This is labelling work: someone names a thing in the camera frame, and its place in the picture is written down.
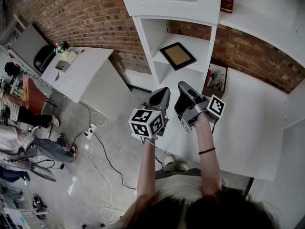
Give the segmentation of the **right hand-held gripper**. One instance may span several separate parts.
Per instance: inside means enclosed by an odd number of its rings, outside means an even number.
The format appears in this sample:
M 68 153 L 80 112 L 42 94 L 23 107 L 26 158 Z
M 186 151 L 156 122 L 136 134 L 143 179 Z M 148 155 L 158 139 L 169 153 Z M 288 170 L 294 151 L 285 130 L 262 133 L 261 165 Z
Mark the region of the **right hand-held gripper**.
M 174 106 L 178 119 L 187 133 L 204 113 L 210 123 L 216 124 L 223 115 L 226 103 L 216 95 L 207 98 L 184 81 L 178 83 L 180 96 Z

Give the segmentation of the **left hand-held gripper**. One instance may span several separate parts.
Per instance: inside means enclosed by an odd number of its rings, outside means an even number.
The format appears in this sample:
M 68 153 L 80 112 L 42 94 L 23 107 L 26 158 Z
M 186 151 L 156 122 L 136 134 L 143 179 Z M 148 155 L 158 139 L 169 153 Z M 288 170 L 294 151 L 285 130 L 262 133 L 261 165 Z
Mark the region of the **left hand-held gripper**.
M 163 136 L 169 119 L 166 110 L 169 107 L 171 92 L 168 87 L 150 93 L 129 118 L 132 136 L 136 138 L 155 138 Z

